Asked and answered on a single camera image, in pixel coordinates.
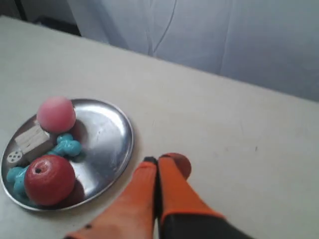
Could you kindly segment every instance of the round metal tray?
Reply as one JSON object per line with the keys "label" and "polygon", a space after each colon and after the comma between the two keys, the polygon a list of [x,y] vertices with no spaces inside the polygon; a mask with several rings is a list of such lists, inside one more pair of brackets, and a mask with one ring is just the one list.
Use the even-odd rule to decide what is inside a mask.
{"label": "round metal tray", "polygon": [[33,211],[66,210],[84,204],[107,190],[123,173],[133,150],[133,129],[124,113],[110,103],[75,99],[76,123],[70,133],[82,146],[82,153],[71,159],[77,182],[71,195],[53,207],[39,206],[13,193],[6,181],[7,156],[18,150],[14,139],[35,125],[36,115],[13,135],[1,158],[1,182],[7,195],[18,205]]}

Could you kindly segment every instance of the turquoise toy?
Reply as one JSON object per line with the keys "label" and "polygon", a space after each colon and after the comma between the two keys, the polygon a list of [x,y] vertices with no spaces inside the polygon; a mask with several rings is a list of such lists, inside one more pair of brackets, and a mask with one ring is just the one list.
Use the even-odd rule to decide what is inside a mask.
{"label": "turquoise toy", "polygon": [[9,169],[9,172],[6,175],[6,180],[9,183],[14,183],[13,192],[20,196],[26,196],[24,188],[24,176],[27,169],[28,167],[14,167]]}
{"label": "turquoise toy", "polygon": [[61,157],[64,155],[75,157],[79,155],[82,150],[82,145],[80,142],[73,140],[72,135],[69,133],[60,135],[56,142],[57,145],[47,154],[54,154]]}

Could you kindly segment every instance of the table surface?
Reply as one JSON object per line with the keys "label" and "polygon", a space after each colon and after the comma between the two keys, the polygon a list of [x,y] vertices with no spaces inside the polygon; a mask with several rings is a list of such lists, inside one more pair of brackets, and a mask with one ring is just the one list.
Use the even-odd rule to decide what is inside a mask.
{"label": "table surface", "polygon": [[32,213],[1,189],[3,238],[62,238],[102,212],[144,156],[171,151],[190,158],[202,199],[251,236],[319,237],[317,103],[6,17],[0,82],[2,151],[53,95],[112,102],[136,135],[123,176],[79,208]]}

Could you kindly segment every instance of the plate rim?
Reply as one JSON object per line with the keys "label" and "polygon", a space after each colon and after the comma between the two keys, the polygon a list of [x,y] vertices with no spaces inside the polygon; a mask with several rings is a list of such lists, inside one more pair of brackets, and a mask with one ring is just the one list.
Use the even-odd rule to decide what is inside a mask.
{"label": "plate rim", "polygon": [[[65,207],[65,208],[59,208],[59,209],[40,209],[40,208],[35,208],[35,207],[32,207],[32,206],[28,206],[24,203],[21,203],[19,202],[17,199],[15,199],[11,193],[8,191],[8,189],[6,188],[6,186],[4,185],[4,181],[3,181],[3,175],[1,173],[1,184],[2,184],[2,188],[3,190],[5,191],[6,195],[14,202],[16,203],[17,205],[19,205],[20,207],[24,208],[24,209],[27,209],[27,210],[30,210],[30,211],[34,211],[34,212],[52,212],[52,211],[66,211],[66,210],[69,210],[69,209],[73,209],[73,208],[76,208],[76,207],[79,207],[85,203],[88,203],[90,201],[92,201],[93,199],[99,197],[102,193],[104,193],[106,190],[108,190],[121,176],[122,174],[124,173],[125,169],[127,168],[127,166],[129,165],[129,162],[130,162],[130,159],[132,158],[132,152],[133,152],[133,148],[134,148],[134,143],[135,143],[135,140],[134,140],[134,131],[133,131],[133,127],[132,127],[132,123],[130,121],[130,119],[127,117],[127,115],[118,107],[116,106],[115,104],[113,103],[110,103],[108,101],[101,101],[101,100],[96,100],[96,99],[92,99],[92,98],[74,98],[74,99],[71,99],[72,103],[74,101],[79,101],[79,100],[88,100],[88,101],[94,101],[94,102],[99,102],[99,103],[103,103],[103,104],[108,104],[112,107],[114,107],[119,113],[122,114],[122,116],[125,118],[125,120],[127,121],[128,125],[129,125],[129,129],[132,133],[132,144],[131,144],[131,147],[129,148],[129,152],[128,152],[128,155],[127,157],[125,158],[125,166],[122,168],[122,170],[120,171],[118,177],[113,181],[111,182],[107,187],[105,187],[103,190],[101,190],[100,192],[98,192],[97,194],[95,194],[94,196],[80,202],[80,203],[77,203],[75,205],[72,205],[72,206],[69,206],[69,207]],[[28,118],[26,121],[24,121],[20,126],[19,128],[13,133],[15,134],[22,126],[23,124],[25,124],[27,121],[29,121],[31,118],[33,118],[34,116],[36,116],[36,114],[34,114],[33,116],[31,116],[30,118]],[[9,141],[7,142],[6,144],[6,147],[5,149],[7,148],[7,146],[9,145],[10,141],[12,140],[12,137],[9,139]],[[0,160],[0,165],[1,165],[1,168],[2,168],[2,161],[3,161],[3,157],[4,157],[4,153],[5,153],[5,149],[1,155],[1,160]]]}

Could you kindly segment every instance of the robotic claw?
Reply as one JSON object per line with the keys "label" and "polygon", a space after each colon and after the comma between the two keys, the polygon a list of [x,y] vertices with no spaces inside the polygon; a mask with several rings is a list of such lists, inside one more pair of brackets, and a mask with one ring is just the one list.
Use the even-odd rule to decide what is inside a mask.
{"label": "robotic claw", "polygon": [[64,239],[252,239],[209,208],[186,179],[189,160],[168,153],[146,157],[116,201],[91,223]]}

